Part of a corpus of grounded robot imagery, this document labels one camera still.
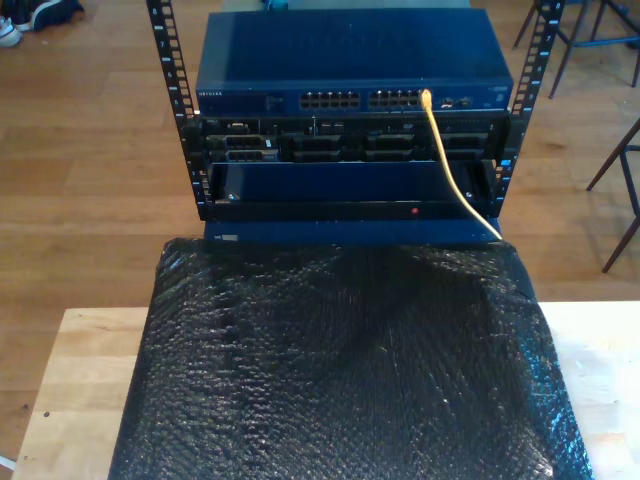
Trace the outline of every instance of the chair leg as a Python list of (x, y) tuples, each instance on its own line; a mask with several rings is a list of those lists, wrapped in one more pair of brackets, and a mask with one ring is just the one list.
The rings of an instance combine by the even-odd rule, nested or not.
[(602, 167), (600, 167), (600, 170), (598, 170), (598, 173), (596, 173), (596, 176), (593, 177), (593, 180), (591, 180), (591, 183), (587, 187), (587, 192), (590, 192), (591, 189), (593, 189), (593, 187), (596, 186), (596, 183), (598, 183), (598, 181), (607, 172), (607, 170), (609, 170), (609, 167), (613, 165), (613, 162), (616, 161), (616, 158), (620, 156), (620, 154), (625, 149), (625, 147), (629, 145), (629, 142), (633, 139), (633, 137), (635, 137), (636, 133), (638, 133), (639, 131), (640, 131), (640, 118), (636, 121), (633, 127), (631, 127), (631, 130), (627, 132), (624, 138), (620, 140), (620, 143), (618, 144), (618, 146), (613, 150), (613, 152), (611, 152), (611, 155), (609, 155), (609, 158), (607, 158), (607, 160), (604, 162)]
[(593, 25), (593, 32), (591, 32), (591, 41), (594, 41), (596, 39), (596, 35), (598, 34), (598, 27), (600, 26), (600, 22), (602, 21), (602, 15), (604, 14), (604, 9), (606, 6), (607, 2), (605, 2), (605, 0), (600, 0), (598, 16), (596, 17), (596, 23)]
[(571, 54), (573, 53), (573, 49), (575, 48), (578, 33), (580, 33), (580, 29), (582, 28), (582, 24), (584, 23), (584, 18), (587, 15), (587, 10), (589, 10), (590, 3), (591, 0), (584, 0), (584, 3), (582, 4), (582, 9), (580, 10), (580, 14), (578, 15), (578, 20), (576, 21), (576, 27), (573, 29), (573, 33), (571, 34), (571, 38), (569, 39), (569, 43), (567, 44), (567, 50), (564, 52), (564, 57), (562, 58), (562, 63), (560, 64), (558, 75), (556, 75), (556, 80), (555, 82), (553, 82), (553, 87), (551, 88), (551, 94), (549, 95), (549, 98), (553, 98), (553, 96), (555, 95), (558, 84), (560, 83), (560, 79), (562, 79), (562, 74), (564, 74), (564, 70), (565, 68), (567, 68), (567, 64), (569, 63), (569, 59), (571, 58)]
[(622, 253), (622, 251), (625, 249), (625, 247), (629, 244), (633, 236), (638, 231), (638, 227), (640, 227), (640, 217), (636, 217), (636, 219), (633, 221), (629, 229), (625, 232), (624, 236), (622, 237), (622, 240), (620, 240), (620, 243), (611, 254), (611, 258), (609, 258), (609, 261), (607, 261), (607, 264), (602, 269), (602, 273), (607, 273), (609, 269), (613, 266), (615, 261), (618, 259), (618, 257)]
[(638, 76), (640, 76), (640, 49), (638, 50), (638, 60), (636, 61), (636, 71), (633, 74), (633, 83), (631, 84), (633, 88), (636, 88), (636, 86), (638, 85)]
[(524, 37), (527, 28), (529, 27), (529, 23), (531, 23), (531, 19), (533, 18), (533, 14), (536, 13), (536, 2), (534, 0), (533, 5), (529, 9), (529, 13), (527, 13), (527, 18), (525, 18), (524, 23), (522, 24), (522, 28), (520, 29), (520, 33), (518, 33), (518, 38), (516, 38), (516, 43), (513, 44), (513, 48), (518, 48), (520, 44), (520, 40)]

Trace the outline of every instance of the cable connector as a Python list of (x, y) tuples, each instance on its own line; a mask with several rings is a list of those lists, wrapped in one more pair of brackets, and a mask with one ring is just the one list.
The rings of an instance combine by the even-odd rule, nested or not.
[(426, 88), (420, 94), (420, 104), (422, 105), (422, 109), (426, 112), (427, 110), (433, 109), (433, 97), (431, 96), (431, 91)]

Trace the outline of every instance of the wooden floor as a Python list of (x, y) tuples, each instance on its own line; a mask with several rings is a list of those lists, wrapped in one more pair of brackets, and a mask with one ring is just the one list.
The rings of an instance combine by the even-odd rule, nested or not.
[[(192, 82), (219, 3), (175, 0)], [(529, 1), (474, 3), (519, 76)], [(0, 50), (0, 455), (14, 459), (64, 310), (147, 306), (162, 245), (202, 234), (144, 2), (83, 4), (74, 24)], [(602, 29), (618, 31), (611, 16)], [(634, 62), (624, 46), (578, 51), (538, 102), (502, 226), (541, 300), (640, 299), (640, 236), (600, 273), (633, 218), (619, 166), (584, 191), (640, 113)]]

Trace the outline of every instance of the white sneaker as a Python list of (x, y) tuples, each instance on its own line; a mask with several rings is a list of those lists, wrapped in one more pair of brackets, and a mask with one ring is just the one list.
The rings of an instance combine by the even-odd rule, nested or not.
[(0, 17), (0, 48), (13, 47), (20, 40), (22, 40), (22, 34), (11, 24), (11, 19)]

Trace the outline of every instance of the shoe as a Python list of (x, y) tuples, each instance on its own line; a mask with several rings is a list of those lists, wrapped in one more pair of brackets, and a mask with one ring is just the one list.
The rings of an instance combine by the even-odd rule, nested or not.
[(29, 15), (27, 0), (4, 0), (0, 15), (10, 18), (11, 24), (20, 32), (31, 29), (31, 15)]
[(31, 0), (31, 28), (34, 32), (71, 20), (75, 12), (84, 12), (78, 0)]
[(0, 48), (13, 47), (22, 40), (20, 30), (11, 24), (11, 19), (0, 17)]

